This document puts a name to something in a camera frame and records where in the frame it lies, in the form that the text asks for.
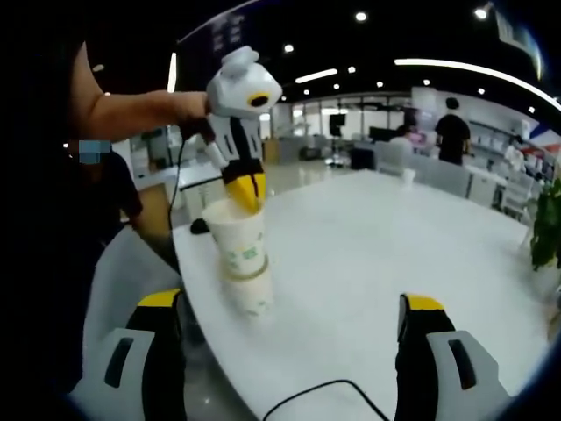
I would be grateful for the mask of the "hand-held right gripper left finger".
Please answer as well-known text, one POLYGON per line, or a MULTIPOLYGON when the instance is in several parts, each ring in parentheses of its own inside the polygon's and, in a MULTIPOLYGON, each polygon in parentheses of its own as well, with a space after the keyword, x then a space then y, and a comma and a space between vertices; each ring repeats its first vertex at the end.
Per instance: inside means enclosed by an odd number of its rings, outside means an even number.
POLYGON ((143 298, 85 359, 70 397, 87 420, 186 420, 180 289, 143 298))

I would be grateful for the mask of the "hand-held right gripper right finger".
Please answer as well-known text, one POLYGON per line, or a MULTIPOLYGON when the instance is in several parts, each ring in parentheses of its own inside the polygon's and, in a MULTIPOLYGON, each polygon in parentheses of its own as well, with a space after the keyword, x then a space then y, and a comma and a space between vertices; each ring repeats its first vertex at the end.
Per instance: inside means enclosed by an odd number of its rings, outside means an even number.
POLYGON ((402 294, 396 420, 495 420, 511 396, 494 357, 428 296, 402 294))

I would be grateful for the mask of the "person's left hand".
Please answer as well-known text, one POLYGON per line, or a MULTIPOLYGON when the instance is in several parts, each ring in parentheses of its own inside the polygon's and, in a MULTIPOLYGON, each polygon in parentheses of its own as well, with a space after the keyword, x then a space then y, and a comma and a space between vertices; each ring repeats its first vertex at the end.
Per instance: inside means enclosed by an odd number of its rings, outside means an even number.
POLYGON ((210 127, 209 99, 205 92, 175 92, 171 95, 174 107, 175 123, 179 126, 181 136, 189 139, 201 135, 205 142, 214 140, 215 135, 210 127))

